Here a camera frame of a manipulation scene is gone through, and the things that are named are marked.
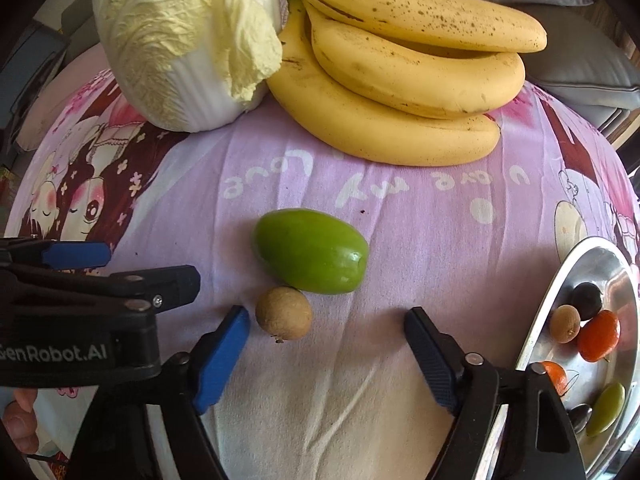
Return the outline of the person's hand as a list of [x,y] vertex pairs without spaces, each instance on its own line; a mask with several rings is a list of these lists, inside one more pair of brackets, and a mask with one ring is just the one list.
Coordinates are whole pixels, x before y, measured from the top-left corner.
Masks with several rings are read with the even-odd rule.
[[8,435],[23,454],[34,454],[39,448],[37,417],[34,411],[37,396],[36,389],[14,389],[13,400],[2,416]]

